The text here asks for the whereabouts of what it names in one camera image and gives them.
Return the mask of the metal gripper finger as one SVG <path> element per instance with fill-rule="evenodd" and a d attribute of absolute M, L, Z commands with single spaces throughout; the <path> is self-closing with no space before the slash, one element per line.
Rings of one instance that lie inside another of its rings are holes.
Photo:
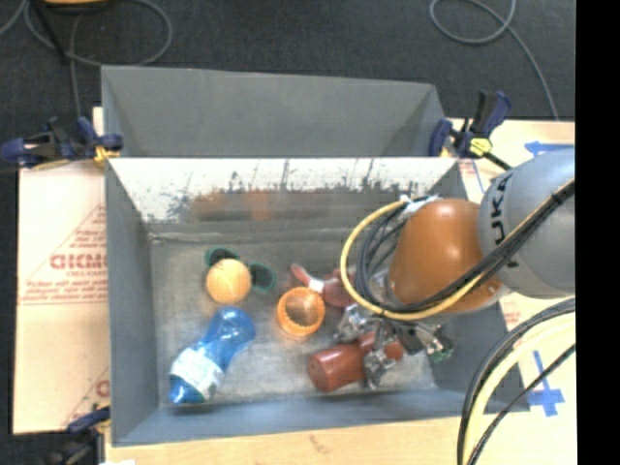
<path fill-rule="evenodd" d="M 353 343 L 376 328 L 374 319 L 366 316 L 356 304 L 349 305 L 337 324 L 333 339 L 336 343 Z"/>
<path fill-rule="evenodd" d="M 383 346 L 372 346 L 362 359 L 365 382 L 369 388 L 378 388 L 386 373 L 393 368 L 395 360 Z"/>

